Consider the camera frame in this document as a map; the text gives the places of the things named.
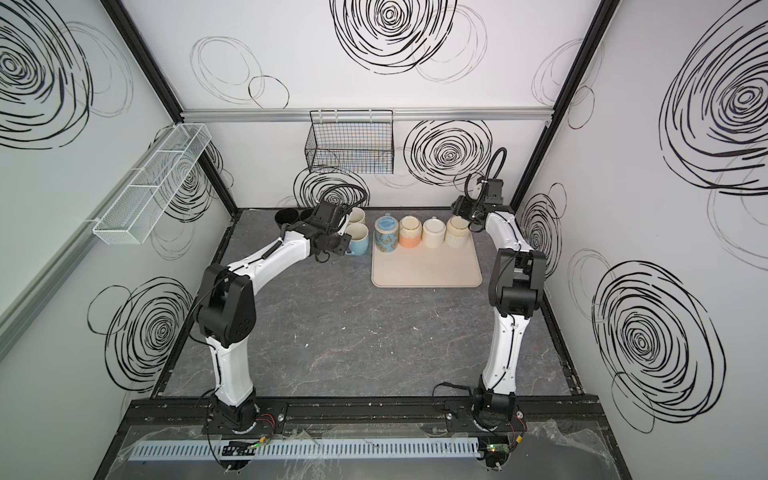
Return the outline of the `light blue mug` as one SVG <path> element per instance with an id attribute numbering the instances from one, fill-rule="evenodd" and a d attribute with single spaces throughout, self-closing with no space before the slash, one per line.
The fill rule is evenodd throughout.
<path id="1" fill-rule="evenodd" d="M 347 226 L 346 234 L 350 236 L 350 242 L 346 254 L 348 256 L 363 256 L 369 248 L 369 230 L 364 223 L 351 223 Z"/>

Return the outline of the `white black mug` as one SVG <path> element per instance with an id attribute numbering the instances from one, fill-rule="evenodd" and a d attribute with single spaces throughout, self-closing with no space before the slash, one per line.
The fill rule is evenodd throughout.
<path id="1" fill-rule="evenodd" d="M 300 212 L 295 208 L 278 210 L 274 215 L 275 223 L 281 232 L 286 231 L 291 225 L 300 219 Z"/>

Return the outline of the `beige tan mug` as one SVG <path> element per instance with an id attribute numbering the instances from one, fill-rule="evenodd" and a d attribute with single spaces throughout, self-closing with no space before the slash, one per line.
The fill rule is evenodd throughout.
<path id="1" fill-rule="evenodd" d="M 444 242 L 451 248 L 462 248 L 470 239 L 470 222 L 460 216 L 452 216 L 446 222 Z"/>

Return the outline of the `cream white mug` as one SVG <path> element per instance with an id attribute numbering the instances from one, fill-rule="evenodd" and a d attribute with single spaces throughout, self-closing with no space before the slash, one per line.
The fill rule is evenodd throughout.
<path id="1" fill-rule="evenodd" d="M 445 223 L 436 217 L 427 219 L 422 224 L 422 243 L 426 248 L 439 248 L 444 242 L 445 234 Z"/>

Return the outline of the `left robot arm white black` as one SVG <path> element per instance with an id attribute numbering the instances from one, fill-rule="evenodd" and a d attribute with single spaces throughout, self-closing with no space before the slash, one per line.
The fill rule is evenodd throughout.
<path id="1" fill-rule="evenodd" d="M 227 266 L 213 263 L 204 271 L 191 313 L 211 349 L 213 410 L 233 432 L 247 433 L 260 419 L 247 352 L 257 320 L 255 297 L 298 262 L 345 254 L 351 242 L 346 227 L 355 207 L 322 200 L 307 219 L 283 226 L 278 238 L 260 250 Z"/>

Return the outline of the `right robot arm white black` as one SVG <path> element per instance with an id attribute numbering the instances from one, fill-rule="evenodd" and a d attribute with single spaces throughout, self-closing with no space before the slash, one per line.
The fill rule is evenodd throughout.
<path id="1" fill-rule="evenodd" d="M 510 206 L 502 199 L 503 181 L 468 178 L 453 213 L 488 233 L 496 257 L 488 284 L 493 309 L 489 359 L 472 390 L 472 415 L 483 430 L 493 431 L 518 415 L 517 366 L 525 331 L 540 308 L 546 255 L 523 237 Z"/>

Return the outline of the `blue butterfly mug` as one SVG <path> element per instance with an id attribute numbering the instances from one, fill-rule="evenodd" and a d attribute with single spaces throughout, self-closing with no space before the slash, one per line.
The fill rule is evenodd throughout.
<path id="1" fill-rule="evenodd" d="M 378 251 L 394 252 L 399 245 L 399 221 L 389 213 L 379 217 L 374 224 L 374 239 Z"/>

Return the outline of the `orange cream mug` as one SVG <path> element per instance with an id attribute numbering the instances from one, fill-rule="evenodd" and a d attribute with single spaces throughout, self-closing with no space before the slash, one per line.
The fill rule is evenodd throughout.
<path id="1" fill-rule="evenodd" d="M 415 216 L 408 215 L 399 222 L 399 245 L 406 249 L 417 247 L 422 239 L 422 222 Z"/>

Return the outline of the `beige plastic tray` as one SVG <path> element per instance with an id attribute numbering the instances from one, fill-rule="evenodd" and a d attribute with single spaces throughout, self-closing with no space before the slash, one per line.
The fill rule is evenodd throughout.
<path id="1" fill-rule="evenodd" d="M 460 248 L 445 243 L 434 249 L 397 247 L 389 253 L 374 248 L 371 281 L 378 288 L 475 288 L 482 274 L 469 238 Z"/>

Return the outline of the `aluminium wall rail back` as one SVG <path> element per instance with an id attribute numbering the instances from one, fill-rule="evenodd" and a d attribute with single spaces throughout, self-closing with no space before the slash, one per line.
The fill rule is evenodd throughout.
<path id="1" fill-rule="evenodd" d="M 361 107 L 361 108 L 239 108 L 197 109 L 181 113 L 200 123 L 234 122 L 373 122 L 373 121 L 549 121 L 551 107 Z"/>

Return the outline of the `aluminium wall rail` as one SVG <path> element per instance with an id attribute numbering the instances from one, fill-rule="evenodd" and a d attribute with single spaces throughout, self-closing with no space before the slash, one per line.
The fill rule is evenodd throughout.
<path id="1" fill-rule="evenodd" d="M 133 177 L 142 170 L 151 156 L 150 151 L 166 140 L 178 123 L 162 127 L 147 150 L 131 167 L 109 194 L 86 216 L 42 270 L 1 314 L 1 361 L 4 361 L 32 323 L 38 318 L 62 285 L 76 270 L 95 245 L 93 226 L 120 198 Z"/>
<path id="2" fill-rule="evenodd" d="M 551 107 L 361 107 L 361 108 L 239 108 L 197 109 L 181 113 L 200 123 L 234 122 L 373 122 L 373 121 L 549 121 Z"/>

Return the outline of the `black corner frame post right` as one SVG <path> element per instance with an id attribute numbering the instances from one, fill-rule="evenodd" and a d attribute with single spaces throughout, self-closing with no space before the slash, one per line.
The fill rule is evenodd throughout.
<path id="1" fill-rule="evenodd" d="M 510 206 L 514 211 L 519 209 L 525 194 L 531 187 L 560 124 L 566 116 L 571 101 L 579 88 L 579 84 L 584 79 L 587 69 L 591 65 L 593 57 L 603 40 L 619 5 L 619 0 L 603 0 L 599 3 L 586 35 L 583 37 L 579 50 L 571 64 L 570 70 L 565 77 L 564 85 L 561 87 L 559 95 L 554 103 L 551 121 L 542 130 L 512 197 Z"/>

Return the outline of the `black corner frame post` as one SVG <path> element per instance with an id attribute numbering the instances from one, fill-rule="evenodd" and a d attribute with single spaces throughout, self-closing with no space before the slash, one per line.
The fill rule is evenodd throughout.
<path id="1" fill-rule="evenodd" d="M 512 197 L 510 206 L 514 211 L 519 209 L 525 194 L 531 187 L 560 124 L 566 116 L 571 101 L 579 88 L 579 84 L 584 79 L 587 69 L 591 65 L 593 57 L 603 40 L 619 5 L 619 0 L 603 0 L 599 3 L 586 35 L 583 37 L 579 50 L 571 64 L 570 70 L 565 77 L 564 85 L 561 87 L 559 95 L 554 103 L 551 121 L 542 130 Z"/>
<path id="2" fill-rule="evenodd" d="M 130 50 L 170 119 L 174 123 L 182 123 L 183 108 L 123 3 L 119 0 L 101 0 L 100 4 Z M 225 186 L 222 177 L 215 168 L 210 155 L 203 153 L 198 163 L 229 215 L 235 217 L 239 213 L 239 208 L 229 188 Z"/>

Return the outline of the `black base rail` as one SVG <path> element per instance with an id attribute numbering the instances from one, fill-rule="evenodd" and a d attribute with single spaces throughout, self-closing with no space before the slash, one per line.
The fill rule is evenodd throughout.
<path id="1" fill-rule="evenodd" d="M 226 407 L 207 395 L 133 401 L 120 423 L 133 426 L 202 426 L 214 434 L 284 433 L 304 425 L 422 423 L 450 432 L 476 427 L 504 429 L 548 419 L 582 420 L 604 415 L 593 395 L 518 396 L 481 401 L 469 395 L 405 397 L 255 397 Z"/>

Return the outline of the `black corner frame post left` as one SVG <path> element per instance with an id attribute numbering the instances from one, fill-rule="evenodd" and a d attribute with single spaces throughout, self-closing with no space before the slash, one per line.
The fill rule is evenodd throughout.
<path id="1" fill-rule="evenodd" d="M 130 50 L 170 119 L 174 123 L 182 123 L 183 108 L 123 3 L 119 0 L 101 0 L 100 4 Z M 239 213 L 239 208 L 229 188 L 225 186 L 222 177 L 215 168 L 210 155 L 203 153 L 198 163 L 229 215 L 235 217 Z"/>

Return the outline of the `aluminium wall rail left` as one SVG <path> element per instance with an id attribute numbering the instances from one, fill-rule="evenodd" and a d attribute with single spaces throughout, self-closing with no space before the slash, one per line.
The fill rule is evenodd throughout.
<path id="1" fill-rule="evenodd" d="M 32 323 L 38 318 L 62 285 L 76 270 L 95 245 L 93 226 L 120 198 L 133 177 L 142 170 L 151 156 L 150 151 L 166 140 L 178 123 L 162 127 L 147 150 L 131 167 L 109 194 L 86 216 L 42 270 L 1 314 L 1 361 L 4 361 Z"/>

